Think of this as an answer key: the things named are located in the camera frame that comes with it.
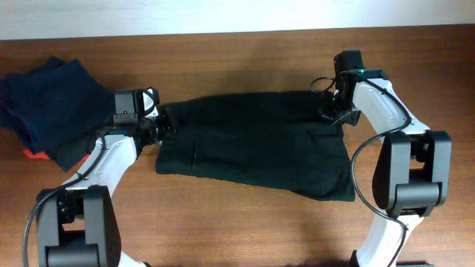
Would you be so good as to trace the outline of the black shorts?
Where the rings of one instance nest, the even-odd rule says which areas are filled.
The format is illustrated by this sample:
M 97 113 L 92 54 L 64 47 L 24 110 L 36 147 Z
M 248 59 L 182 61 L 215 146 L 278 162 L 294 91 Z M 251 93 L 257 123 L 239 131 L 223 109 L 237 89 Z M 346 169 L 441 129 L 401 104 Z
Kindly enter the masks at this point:
M 340 125 L 318 115 L 310 91 L 207 96 L 169 105 L 176 134 L 155 169 L 277 188 L 320 201 L 352 202 L 350 159 Z

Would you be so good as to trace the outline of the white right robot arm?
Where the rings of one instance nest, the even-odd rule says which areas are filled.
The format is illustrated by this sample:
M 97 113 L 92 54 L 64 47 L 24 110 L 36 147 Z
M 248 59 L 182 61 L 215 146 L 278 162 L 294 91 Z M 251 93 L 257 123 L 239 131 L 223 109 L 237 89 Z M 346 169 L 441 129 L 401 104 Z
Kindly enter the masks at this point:
M 451 138 L 418 120 L 384 71 L 364 66 L 360 51 L 344 50 L 333 63 L 330 86 L 334 91 L 322 91 L 320 115 L 334 125 L 357 125 L 365 115 L 376 132 L 356 149 L 350 164 L 356 164 L 369 144 L 382 142 L 372 180 L 376 203 L 371 205 L 353 183 L 359 199 L 375 217 L 364 242 L 352 253 L 350 265 L 394 267 L 415 227 L 445 204 Z

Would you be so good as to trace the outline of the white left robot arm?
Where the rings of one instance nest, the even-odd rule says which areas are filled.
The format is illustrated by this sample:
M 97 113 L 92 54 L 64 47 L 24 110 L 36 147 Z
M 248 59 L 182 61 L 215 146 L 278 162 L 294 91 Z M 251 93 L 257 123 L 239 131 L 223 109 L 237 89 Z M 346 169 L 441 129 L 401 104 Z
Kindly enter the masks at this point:
M 40 191 L 24 230 L 22 259 L 36 226 L 40 266 L 144 266 L 122 250 L 111 201 L 123 174 L 148 145 L 175 132 L 168 108 L 157 108 L 135 125 L 103 128 L 83 166 L 57 188 Z

